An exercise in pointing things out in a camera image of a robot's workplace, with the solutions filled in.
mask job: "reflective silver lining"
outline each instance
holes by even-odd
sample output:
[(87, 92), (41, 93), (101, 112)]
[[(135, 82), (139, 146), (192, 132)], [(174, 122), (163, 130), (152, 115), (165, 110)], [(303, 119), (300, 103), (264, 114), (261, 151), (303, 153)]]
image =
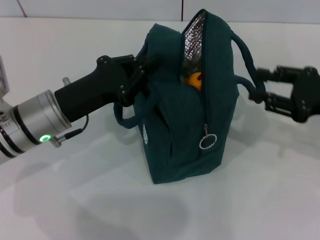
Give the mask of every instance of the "reflective silver lining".
[(196, 64), (201, 59), (202, 33), (205, 13), (200, 14), (185, 32), (184, 58)]

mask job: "teal bag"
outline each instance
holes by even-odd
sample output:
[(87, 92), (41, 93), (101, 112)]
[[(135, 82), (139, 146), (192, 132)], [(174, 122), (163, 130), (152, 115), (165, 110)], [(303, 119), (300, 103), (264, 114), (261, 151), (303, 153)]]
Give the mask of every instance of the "teal bag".
[[(231, 41), (238, 45), (255, 86), (234, 74)], [(136, 58), (157, 58), (158, 68), (147, 74), (147, 84), (135, 98), (135, 116), (123, 119), (117, 103), (114, 114), (125, 128), (138, 125), (152, 181), (169, 183), (210, 173), (222, 161), (239, 96), (237, 84), (250, 96), (266, 91), (263, 81), (257, 81), (247, 46), (226, 22), (203, 9), (182, 33), (155, 24)], [(181, 81), (197, 70), (201, 91)]]

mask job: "orange object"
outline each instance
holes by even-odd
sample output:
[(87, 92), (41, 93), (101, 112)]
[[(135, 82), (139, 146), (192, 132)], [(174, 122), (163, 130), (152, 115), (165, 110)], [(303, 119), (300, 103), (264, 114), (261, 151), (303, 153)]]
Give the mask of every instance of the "orange object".
[(201, 72), (196, 72), (192, 74), (190, 77), (186, 79), (185, 83), (196, 87), (201, 92), (201, 88), (202, 88)]

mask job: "white wall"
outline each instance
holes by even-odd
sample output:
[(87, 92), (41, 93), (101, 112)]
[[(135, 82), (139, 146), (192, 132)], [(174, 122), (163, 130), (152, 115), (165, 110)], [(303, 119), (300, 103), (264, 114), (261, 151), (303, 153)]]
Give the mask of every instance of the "white wall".
[(180, 21), (181, 0), (20, 0), (28, 17)]
[(0, 0), (0, 17), (23, 17), (16, 0)]
[(319, 0), (184, 0), (184, 21), (200, 9), (228, 22), (320, 23)]
[[(180, 21), (182, 0), (20, 0), (28, 17)], [(320, 24), (319, 0), (184, 0), (183, 20), (200, 9), (227, 22)], [(23, 17), (17, 0), (0, 0), (0, 17)]]

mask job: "white table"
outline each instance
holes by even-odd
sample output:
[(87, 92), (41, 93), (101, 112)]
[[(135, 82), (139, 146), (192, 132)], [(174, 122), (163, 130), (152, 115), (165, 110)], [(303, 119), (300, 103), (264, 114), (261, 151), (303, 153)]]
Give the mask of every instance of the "white table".
[[(92, 72), (96, 59), (137, 54), (152, 21), (0, 19), (0, 54), (21, 103)], [(160, 22), (182, 31), (186, 22)], [(256, 66), (320, 70), (320, 25), (230, 23)], [(235, 73), (248, 76), (234, 48)], [(268, 90), (289, 94), (273, 84)], [(0, 165), (1, 240), (318, 240), (320, 118), (265, 112), (240, 89), (222, 165), (153, 185), (141, 137), (112, 104), (60, 149), (45, 143)]]

